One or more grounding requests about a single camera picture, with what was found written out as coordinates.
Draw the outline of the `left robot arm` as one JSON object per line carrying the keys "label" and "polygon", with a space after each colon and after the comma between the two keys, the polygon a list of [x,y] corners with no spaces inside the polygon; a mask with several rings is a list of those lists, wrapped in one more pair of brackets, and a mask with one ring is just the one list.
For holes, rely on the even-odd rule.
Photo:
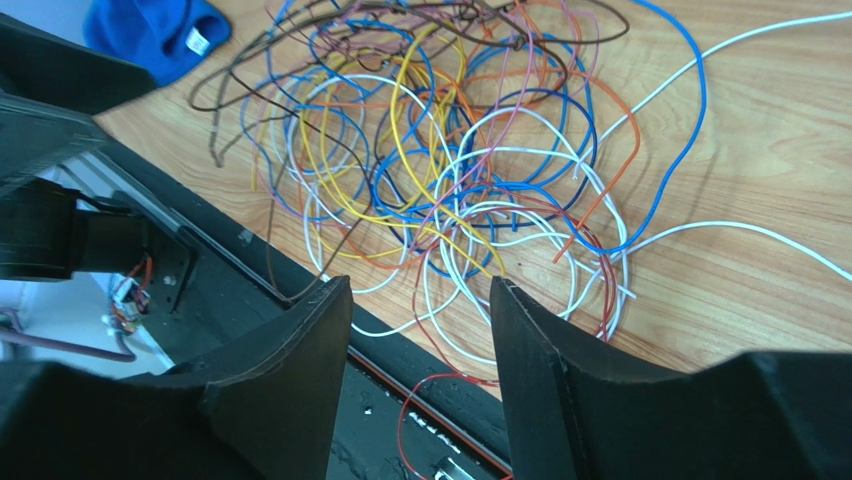
{"label": "left robot arm", "polygon": [[78,207],[82,194],[45,170],[110,137],[94,116],[155,87],[144,69],[1,17],[1,276],[67,280],[119,272],[150,244],[146,220],[114,207]]}

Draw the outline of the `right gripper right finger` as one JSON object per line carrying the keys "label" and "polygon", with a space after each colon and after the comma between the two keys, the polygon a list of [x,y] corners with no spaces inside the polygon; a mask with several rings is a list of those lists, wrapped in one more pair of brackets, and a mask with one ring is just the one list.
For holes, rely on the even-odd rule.
{"label": "right gripper right finger", "polygon": [[634,357],[505,278],[490,287],[518,479],[847,479],[851,358],[746,352],[682,373]]}

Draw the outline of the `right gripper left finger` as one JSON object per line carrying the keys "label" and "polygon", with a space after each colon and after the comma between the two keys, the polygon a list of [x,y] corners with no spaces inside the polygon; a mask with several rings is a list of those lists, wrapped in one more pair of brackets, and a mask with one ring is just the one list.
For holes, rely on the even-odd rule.
{"label": "right gripper left finger", "polygon": [[5,479],[322,479],[353,317],[347,277],[161,375],[1,366]]}

